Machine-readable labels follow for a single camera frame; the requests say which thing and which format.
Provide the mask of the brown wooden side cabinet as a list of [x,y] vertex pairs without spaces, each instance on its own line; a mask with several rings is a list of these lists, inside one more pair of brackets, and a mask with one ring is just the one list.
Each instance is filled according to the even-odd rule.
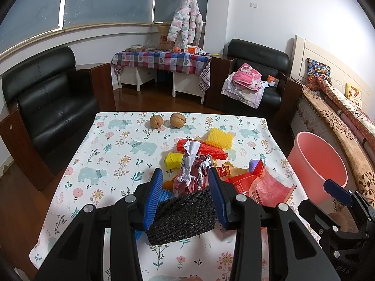
[[116,111],[110,64],[91,63],[77,65],[76,69],[81,74],[88,74],[99,110],[101,112]]

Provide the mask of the purple small wrapper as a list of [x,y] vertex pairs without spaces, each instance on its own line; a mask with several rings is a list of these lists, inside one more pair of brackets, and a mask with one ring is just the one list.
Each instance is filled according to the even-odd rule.
[[258,163],[259,163],[259,160],[257,160],[257,159],[250,160],[250,162],[248,164],[248,172],[252,173],[255,170],[255,168],[257,167]]

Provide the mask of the yellow floral pillow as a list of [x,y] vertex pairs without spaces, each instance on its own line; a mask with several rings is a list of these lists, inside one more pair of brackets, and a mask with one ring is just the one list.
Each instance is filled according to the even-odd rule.
[[362,103],[361,91],[348,83],[345,86],[345,97],[356,104]]

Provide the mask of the yellow plastic wrapper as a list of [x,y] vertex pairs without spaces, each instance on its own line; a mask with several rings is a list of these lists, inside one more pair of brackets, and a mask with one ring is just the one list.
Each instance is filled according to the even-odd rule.
[[165,157],[165,165],[168,170],[179,169],[182,165],[184,155],[182,153],[170,152]]

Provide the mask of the blue foam fruit net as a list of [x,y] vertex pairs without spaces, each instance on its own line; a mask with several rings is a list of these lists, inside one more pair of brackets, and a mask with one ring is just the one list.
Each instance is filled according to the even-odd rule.
[[164,202],[166,200],[169,200],[173,197],[173,193],[166,189],[161,189],[159,202]]

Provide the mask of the black woven basket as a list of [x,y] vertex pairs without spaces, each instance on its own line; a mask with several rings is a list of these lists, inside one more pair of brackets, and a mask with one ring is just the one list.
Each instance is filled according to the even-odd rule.
[[151,245],[163,245],[211,231],[216,221],[210,189],[206,187],[160,202],[146,235]]

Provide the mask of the rolled floral quilt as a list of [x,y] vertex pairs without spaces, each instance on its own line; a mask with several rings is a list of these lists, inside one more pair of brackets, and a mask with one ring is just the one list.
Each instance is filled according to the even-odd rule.
[[367,117],[367,114],[359,110],[349,99],[347,99],[338,89],[333,87],[327,79],[320,75],[317,82],[321,90],[344,112],[356,128],[364,135],[370,148],[374,148],[374,123]]

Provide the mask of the red clear snack bag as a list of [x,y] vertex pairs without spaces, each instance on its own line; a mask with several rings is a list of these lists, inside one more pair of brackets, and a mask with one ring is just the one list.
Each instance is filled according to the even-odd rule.
[[267,168],[262,160],[259,160],[252,173],[229,162],[216,169],[220,179],[233,184],[237,193],[244,194],[263,206],[276,207],[279,203],[286,203],[296,189],[295,184]]

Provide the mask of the red foam fruit net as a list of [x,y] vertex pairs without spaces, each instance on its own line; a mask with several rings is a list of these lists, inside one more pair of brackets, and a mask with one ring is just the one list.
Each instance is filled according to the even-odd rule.
[[[178,152],[184,151],[184,145],[187,141],[194,141],[194,140],[181,138],[177,141]],[[226,160],[228,158],[228,154],[226,154],[226,152],[223,149],[210,146],[203,141],[198,141],[198,143],[200,144],[200,147],[198,150],[199,154],[210,155],[213,159],[218,159],[218,160]]]

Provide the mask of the silver foil wrapper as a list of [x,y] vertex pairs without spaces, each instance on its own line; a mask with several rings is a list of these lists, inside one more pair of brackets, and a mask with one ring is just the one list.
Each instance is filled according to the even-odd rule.
[[189,195],[206,188],[209,185],[209,171],[214,165],[212,156],[199,154],[199,141],[183,143],[184,154],[180,171],[173,180],[173,194]]

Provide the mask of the yellow foam fruit net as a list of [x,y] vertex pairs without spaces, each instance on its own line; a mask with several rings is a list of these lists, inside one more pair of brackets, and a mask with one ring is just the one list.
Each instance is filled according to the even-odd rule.
[[206,136],[205,143],[215,148],[229,150],[234,136],[218,128],[212,128]]

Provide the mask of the smaller walnut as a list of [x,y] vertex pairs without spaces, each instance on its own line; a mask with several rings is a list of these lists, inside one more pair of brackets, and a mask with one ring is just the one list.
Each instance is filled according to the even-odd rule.
[[163,120],[163,117],[155,114],[150,117],[149,123],[150,123],[151,128],[158,129],[163,125],[164,120]]

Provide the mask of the white bed headboard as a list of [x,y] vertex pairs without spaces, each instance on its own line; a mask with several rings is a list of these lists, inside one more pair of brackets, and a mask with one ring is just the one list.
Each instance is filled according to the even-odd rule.
[[362,92],[363,111],[370,114],[373,91],[367,83],[335,56],[298,35],[294,38],[292,50],[291,78],[301,84],[308,83],[308,58],[330,67],[332,84],[341,93],[345,92],[346,84],[359,89]]

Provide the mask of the plaid tablecloth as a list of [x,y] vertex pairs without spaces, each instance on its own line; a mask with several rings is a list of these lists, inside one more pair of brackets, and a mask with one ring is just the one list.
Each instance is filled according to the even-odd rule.
[[182,74],[194,74],[200,79],[200,90],[210,88],[210,62],[212,57],[192,53],[172,53],[165,51],[139,51],[116,53],[111,65],[117,74],[124,67],[167,70]]

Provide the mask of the pink plastic trash bucket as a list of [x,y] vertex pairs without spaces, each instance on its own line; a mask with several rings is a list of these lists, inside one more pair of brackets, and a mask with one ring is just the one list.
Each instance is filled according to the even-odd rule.
[[333,180],[343,188],[347,185],[348,173],[342,158],[316,134],[307,131],[298,133],[287,160],[306,195],[315,204],[321,204],[330,197],[323,189],[325,180]]

